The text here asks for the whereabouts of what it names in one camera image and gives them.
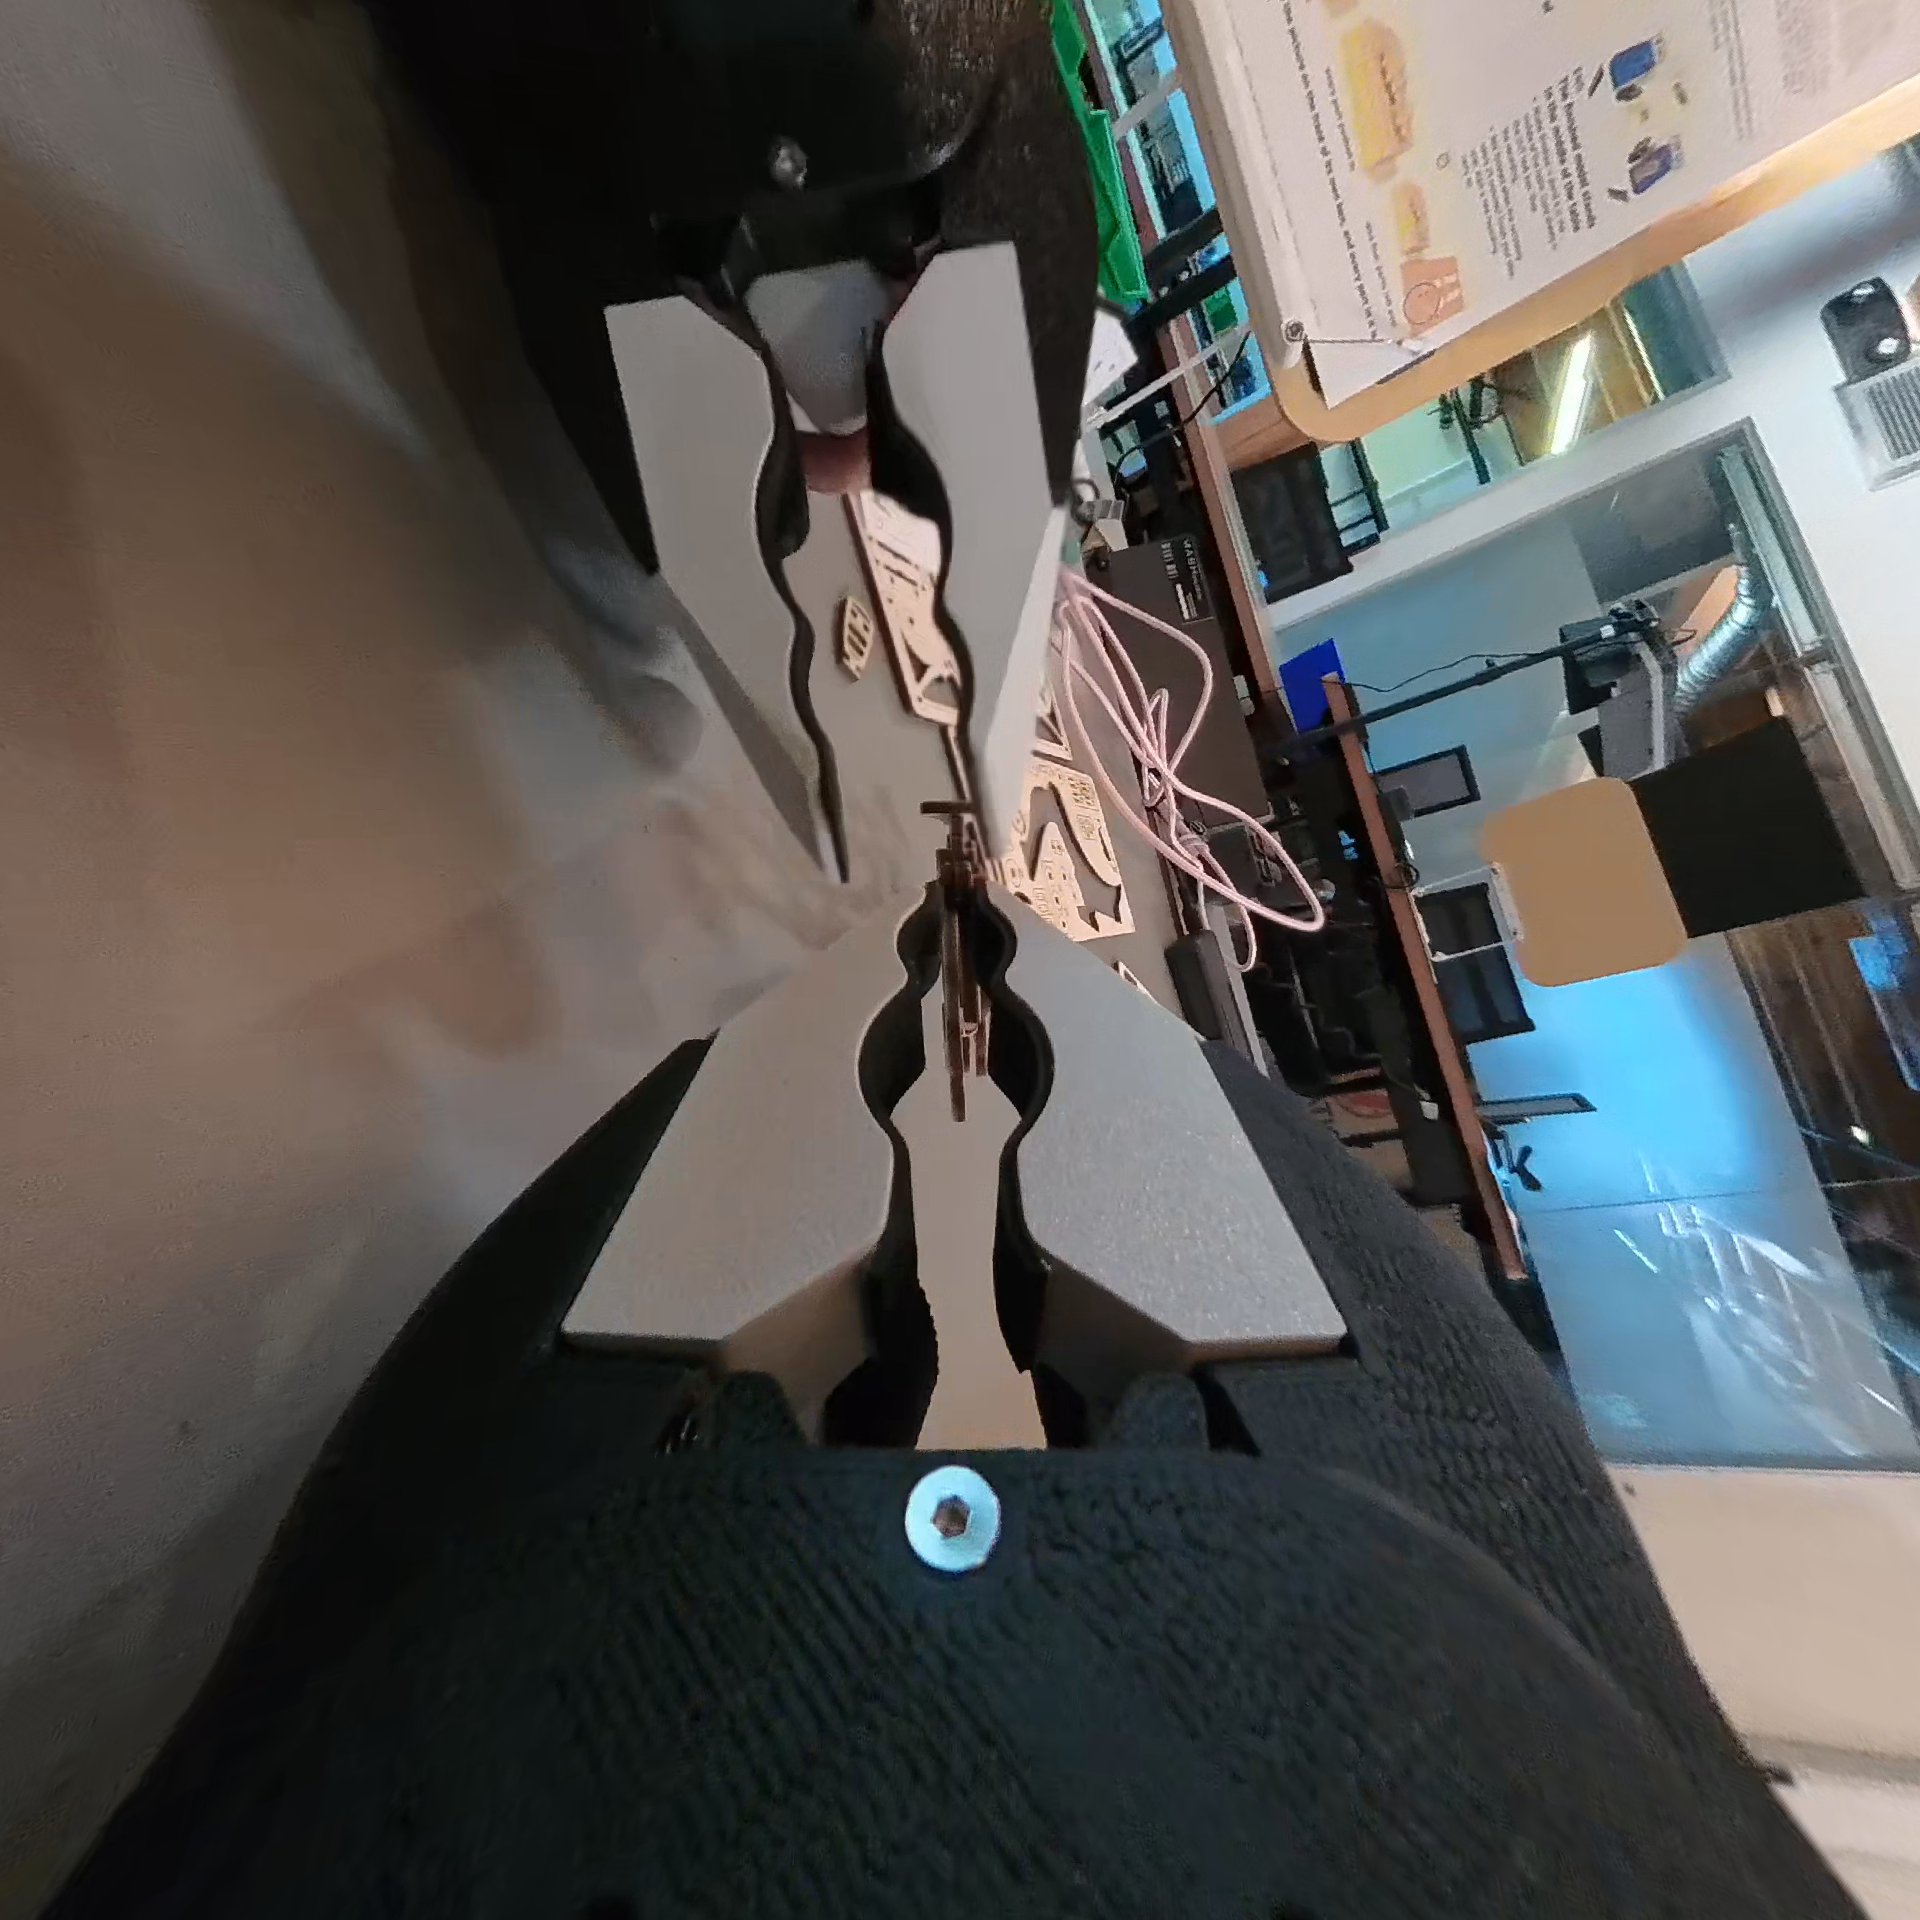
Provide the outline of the wooden bicycle model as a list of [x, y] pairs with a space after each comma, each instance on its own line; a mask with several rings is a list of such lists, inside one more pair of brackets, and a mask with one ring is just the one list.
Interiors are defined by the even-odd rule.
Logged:
[[974, 805], [925, 800], [921, 817], [943, 826], [943, 847], [935, 863], [940, 893], [943, 1059], [950, 1117], [954, 1124], [964, 1124], [974, 1081], [990, 1078], [993, 1048], [993, 1009], [981, 978], [988, 864], [981, 860]]

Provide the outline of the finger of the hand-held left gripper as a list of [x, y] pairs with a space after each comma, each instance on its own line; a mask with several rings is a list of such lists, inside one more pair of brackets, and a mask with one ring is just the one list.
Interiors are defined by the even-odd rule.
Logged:
[[672, 293], [605, 310], [629, 437], [683, 633], [781, 823], [850, 878], [833, 749], [814, 712], [814, 627], [783, 566], [807, 539], [790, 405], [748, 320]]
[[964, 669], [958, 741], [981, 837], [1004, 847], [1026, 796], [1066, 535], [1016, 246], [937, 253], [883, 330], [876, 375], [890, 424], [930, 474], [935, 617]]

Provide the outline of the green storage bins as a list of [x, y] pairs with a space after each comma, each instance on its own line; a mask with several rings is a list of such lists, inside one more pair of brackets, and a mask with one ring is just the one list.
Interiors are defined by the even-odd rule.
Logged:
[[1101, 292], [1150, 326], [1229, 337], [1247, 313], [1162, 4], [1047, 11], [1090, 157]]

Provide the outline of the black device box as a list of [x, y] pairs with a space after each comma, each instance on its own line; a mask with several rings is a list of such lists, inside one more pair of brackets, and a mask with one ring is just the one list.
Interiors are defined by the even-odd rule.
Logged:
[[1189, 746], [1179, 778], [1198, 793], [1229, 800], [1269, 820], [1261, 780], [1235, 664], [1214, 610], [1214, 593], [1191, 535], [1094, 551], [1085, 578], [1101, 590], [1117, 648], [1127, 654], [1148, 697], [1167, 697], [1167, 746]]

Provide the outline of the white wall vent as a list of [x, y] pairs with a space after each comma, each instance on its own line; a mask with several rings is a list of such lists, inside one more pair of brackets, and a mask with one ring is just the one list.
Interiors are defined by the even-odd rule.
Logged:
[[1918, 477], [1918, 361], [1842, 382], [1838, 411], [1860, 452], [1866, 486], [1881, 494]]

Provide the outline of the tan rounded board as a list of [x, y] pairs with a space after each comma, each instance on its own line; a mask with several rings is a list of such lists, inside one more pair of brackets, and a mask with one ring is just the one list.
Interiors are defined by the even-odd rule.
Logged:
[[1533, 987], [1668, 966], [1693, 942], [1631, 780], [1591, 778], [1501, 806], [1481, 829], [1481, 860]]

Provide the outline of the silver ventilation duct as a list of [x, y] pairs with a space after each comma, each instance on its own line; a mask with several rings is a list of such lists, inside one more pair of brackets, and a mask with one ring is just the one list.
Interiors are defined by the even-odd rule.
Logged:
[[1732, 588], [1716, 620], [1693, 638], [1677, 669], [1673, 712], [1677, 725], [1705, 712], [1720, 682], [1728, 682], [1767, 638], [1781, 629], [1781, 593], [1762, 561], [1737, 561], [1726, 568]]

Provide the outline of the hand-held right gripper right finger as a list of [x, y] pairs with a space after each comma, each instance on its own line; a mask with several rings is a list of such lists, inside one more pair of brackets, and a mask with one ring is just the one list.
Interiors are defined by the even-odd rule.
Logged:
[[998, 1312], [1047, 1444], [1094, 1444], [1148, 1378], [1344, 1354], [1344, 1311], [1201, 1036], [998, 886], [970, 948], [1016, 1117]]

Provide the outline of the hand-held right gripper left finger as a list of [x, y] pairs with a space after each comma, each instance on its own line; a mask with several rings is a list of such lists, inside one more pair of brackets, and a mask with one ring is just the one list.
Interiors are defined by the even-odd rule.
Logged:
[[807, 1436], [907, 1446], [937, 1381], [910, 1149], [940, 913], [914, 887], [712, 1042], [563, 1331], [769, 1375]]

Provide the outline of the black mesh crate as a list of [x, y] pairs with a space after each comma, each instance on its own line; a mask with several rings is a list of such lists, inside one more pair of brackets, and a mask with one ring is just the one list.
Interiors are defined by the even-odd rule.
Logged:
[[1235, 467], [1235, 495], [1269, 604], [1353, 575], [1316, 444]]

